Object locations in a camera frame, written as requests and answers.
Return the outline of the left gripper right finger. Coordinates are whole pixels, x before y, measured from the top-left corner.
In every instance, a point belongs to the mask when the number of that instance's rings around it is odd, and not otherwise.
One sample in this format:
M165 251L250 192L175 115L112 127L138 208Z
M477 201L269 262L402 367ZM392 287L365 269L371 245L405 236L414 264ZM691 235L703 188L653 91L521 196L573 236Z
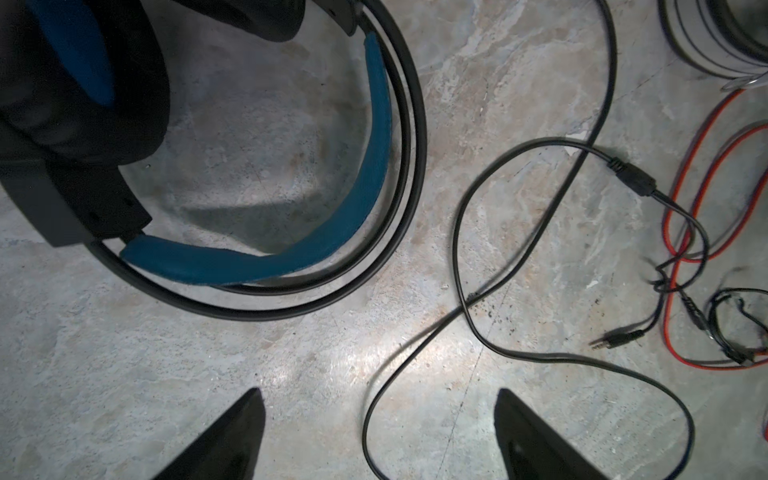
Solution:
M498 392L494 427L509 479L606 479L509 389Z

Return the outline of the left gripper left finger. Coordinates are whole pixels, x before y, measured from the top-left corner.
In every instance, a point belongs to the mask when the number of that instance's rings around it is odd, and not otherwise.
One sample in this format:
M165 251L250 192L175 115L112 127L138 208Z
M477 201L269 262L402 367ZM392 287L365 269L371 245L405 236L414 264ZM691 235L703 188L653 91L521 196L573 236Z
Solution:
M262 393L251 388L155 479L252 479L265 425Z

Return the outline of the black blue headphones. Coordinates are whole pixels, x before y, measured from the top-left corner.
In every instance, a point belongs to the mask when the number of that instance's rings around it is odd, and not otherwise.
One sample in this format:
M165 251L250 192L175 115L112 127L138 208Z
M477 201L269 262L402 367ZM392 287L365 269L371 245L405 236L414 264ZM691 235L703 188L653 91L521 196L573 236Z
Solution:
M94 259L179 310L307 315L378 274L427 170L382 1L5 1L1 314L90 294Z

